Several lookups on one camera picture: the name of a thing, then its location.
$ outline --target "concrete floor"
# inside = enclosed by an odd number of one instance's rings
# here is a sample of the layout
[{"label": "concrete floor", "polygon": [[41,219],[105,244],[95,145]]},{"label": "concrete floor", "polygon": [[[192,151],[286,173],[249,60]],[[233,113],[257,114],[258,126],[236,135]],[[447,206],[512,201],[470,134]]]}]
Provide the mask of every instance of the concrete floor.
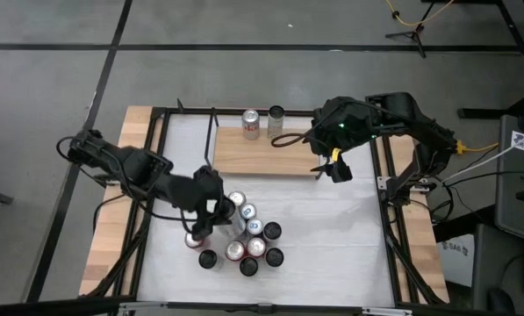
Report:
[{"label": "concrete floor", "polygon": [[[405,20],[426,4],[398,0]],[[506,1],[524,37],[524,5]],[[0,42],[109,44],[121,0],[0,0]],[[375,0],[134,1],[122,43],[290,43],[391,45],[406,28]],[[495,7],[453,5],[426,24],[427,45],[512,45]],[[0,51],[0,304],[18,302],[51,219],[67,163],[54,151],[82,125],[106,52]],[[428,116],[469,147],[497,141],[499,123],[461,120],[459,107],[505,108],[524,96],[519,55],[340,52],[119,52],[96,128],[115,142],[128,105],[266,106],[312,109],[338,95],[408,91]],[[449,175],[477,158],[453,159]],[[495,164],[478,174],[495,169]],[[472,208],[491,204],[495,182],[460,186]],[[91,243],[91,217],[103,191],[84,177],[75,195],[42,299],[74,298]],[[445,199],[432,194],[430,205]],[[454,216],[467,211],[457,204]]]}]

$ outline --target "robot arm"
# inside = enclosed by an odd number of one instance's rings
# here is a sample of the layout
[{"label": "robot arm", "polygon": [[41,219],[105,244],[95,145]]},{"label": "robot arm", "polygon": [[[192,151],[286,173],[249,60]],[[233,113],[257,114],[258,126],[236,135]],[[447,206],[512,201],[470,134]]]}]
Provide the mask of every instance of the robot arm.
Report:
[{"label": "robot arm", "polygon": [[386,183],[385,198],[399,206],[409,203],[410,188],[421,178],[436,176],[447,167],[449,157],[456,152],[453,134],[422,114],[410,94],[399,92],[367,97],[366,102],[352,97],[327,100],[322,108],[314,110],[312,129],[305,141],[314,154],[334,160],[314,170],[326,172],[339,183],[352,178],[341,153],[379,136],[415,138],[419,144],[413,151],[412,163]]},{"label": "robot arm", "polygon": [[[233,203],[224,195],[218,172],[206,166],[197,170],[193,178],[172,175],[174,164],[166,158],[145,149],[116,147],[94,130],[79,132],[72,138],[68,159],[100,168],[108,179],[119,180],[121,190],[135,201],[159,198],[182,211],[196,212],[197,221],[188,232],[196,240],[211,234],[213,226],[231,223],[228,218],[234,212]],[[209,208],[208,202],[214,202],[214,206]]]}]

